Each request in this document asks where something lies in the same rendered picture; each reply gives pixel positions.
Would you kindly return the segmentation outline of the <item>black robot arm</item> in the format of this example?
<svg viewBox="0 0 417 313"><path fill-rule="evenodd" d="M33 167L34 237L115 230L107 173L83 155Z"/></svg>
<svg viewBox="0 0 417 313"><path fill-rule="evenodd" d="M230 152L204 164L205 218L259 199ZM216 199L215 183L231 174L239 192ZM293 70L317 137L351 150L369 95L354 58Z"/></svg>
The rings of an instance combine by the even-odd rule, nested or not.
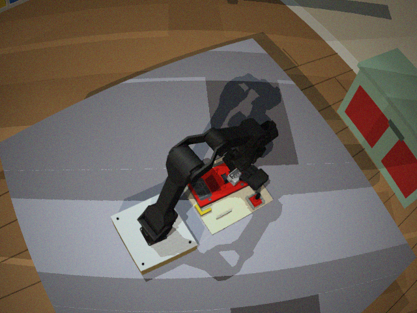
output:
<svg viewBox="0 0 417 313"><path fill-rule="evenodd" d="M234 147L239 157L256 163L266 151L265 145L278 136L276 123L259 124L254 118L243 120L239 126L208 129L203 134L187 136L174 145L167 156L168 177L155 204L149 205L137 218L140 231L149 246L167 239L178 214L174 208L186 185L198 180L213 167L217 155ZM208 164L189 147L190 144L206 142L214 151ZM258 154L255 156L256 152ZM142 229L142 230L141 230ZM166 238L164 238L166 237Z"/></svg>

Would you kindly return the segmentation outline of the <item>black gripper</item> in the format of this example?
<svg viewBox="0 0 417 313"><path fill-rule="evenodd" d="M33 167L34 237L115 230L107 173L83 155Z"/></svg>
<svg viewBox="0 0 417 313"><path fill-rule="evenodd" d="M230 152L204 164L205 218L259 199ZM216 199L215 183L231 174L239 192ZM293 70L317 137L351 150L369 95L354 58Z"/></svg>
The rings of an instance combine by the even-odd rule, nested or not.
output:
<svg viewBox="0 0 417 313"><path fill-rule="evenodd" d="M226 153L227 152L227 153ZM222 160L225 162L229 170L232 172L235 168L239 169L243 174L239 180L247 183L253 190L259 189L263 184L268 181L268 174L262 169L258 169L256 166L251 165L253 158L245 160L237 154L237 150L232 148L223 150L219 156L224 157Z"/></svg>

